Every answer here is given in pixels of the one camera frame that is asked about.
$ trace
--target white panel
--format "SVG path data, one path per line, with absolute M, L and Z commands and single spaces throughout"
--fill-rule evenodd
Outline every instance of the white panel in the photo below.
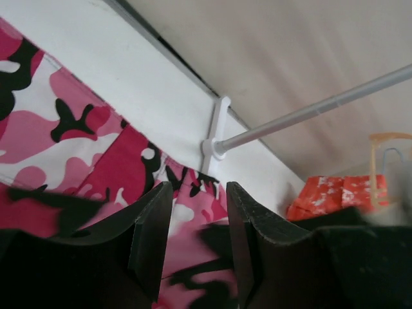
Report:
M 410 0 L 129 0 L 251 127 L 412 63 Z M 412 82 L 265 138 L 301 176 L 368 160 L 412 132 Z
M 100 0 L 2 0 L 1 16 L 59 59 L 177 161 L 199 169 L 213 101 Z M 227 136 L 243 130 L 232 117 Z M 218 178 L 275 209 L 302 181 L 259 142 L 233 151 Z

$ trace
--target white rod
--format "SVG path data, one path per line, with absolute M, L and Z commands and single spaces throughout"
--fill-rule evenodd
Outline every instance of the white rod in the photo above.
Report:
M 280 131 L 287 127 L 298 124 L 302 121 L 311 119 L 327 111 L 331 111 L 346 103 L 353 102 L 358 98 L 365 97 L 379 90 L 388 88 L 405 80 L 412 79 L 412 64 L 405 66 L 397 71 L 393 71 L 377 79 L 371 80 L 365 84 L 354 87 L 348 91 L 335 95 L 318 103 L 311 104 L 305 108 L 294 111 L 282 116 L 262 126 L 251 129 L 242 134 L 233 136 L 228 140 L 216 142 L 215 148 L 219 154 L 226 153 L 228 150 L 240 145 L 249 143 L 258 138 L 264 137 L 271 133 Z

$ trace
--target white bracket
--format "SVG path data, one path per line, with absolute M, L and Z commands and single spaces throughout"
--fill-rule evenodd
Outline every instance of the white bracket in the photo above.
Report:
M 209 131 L 209 138 L 204 140 L 201 144 L 203 154 L 205 156 L 201 172 L 209 176 L 216 175 L 216 169 L 220 161 L 222 161 L 226 154 L 219 154 L 216 151 L 215 144 L 219 140 L 223 140 L 225 132 L 225 123 L 227 117 L 227 109 L 230 106 L 230 98 L 222 97 L 216 101 L 211 129 Z

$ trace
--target metal rod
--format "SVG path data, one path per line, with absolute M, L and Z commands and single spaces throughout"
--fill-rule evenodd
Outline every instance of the metal rod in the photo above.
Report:
M 360 86 L 354 87 L 339 95 L 334 95 L 318 103 L 306 106 L 305 108 L 282 116 L 271 122 L 263 124 L 262 126 L 251 129 L 250 131 L 233 136 L 227 140 L 216 142 L 216 151 L 222 155 L 232 148 L 249 143 L 253 140 L 257 140 L 258 138 L 293 126 L 294 124 L 298 124 L 302 121 L 311 119 L 327 111 L 338 108 L 346 103 L 353 102 L 358 98 L 365 97 L 366 95 L 370 95 L 374 92 L 396 85 L 400 82 L 404 82 L 408 79 L 412 79 L 412 64 L 377 79 L 371 80 Z

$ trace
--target clothes rail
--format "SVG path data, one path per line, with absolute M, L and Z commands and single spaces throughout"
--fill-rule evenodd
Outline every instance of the clothes rail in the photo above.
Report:
M 203 153 L 205 155 L 202 171 L 204 173 L 214 174 L 218 162 L 224 159 L 225 153 L 230 149 L 311 119 L 344 104 L 353 102 L 358 98 L 365 97 L 408 79 L 412 79 L 412 64 L 366 82 L 360 86 L 356 86 L 339 95 L 334 95 L 320 102 L 306 106 L 305 108 L 289 113 L 227 140 L 221 140 L 221 136 L 223 136 L 226 110 L 229 106 L 227 102 L 230 102 L 230 100 L 227 97 L 223 98 L 216 104 L 209 138 L 205 140 L 202 145 Z

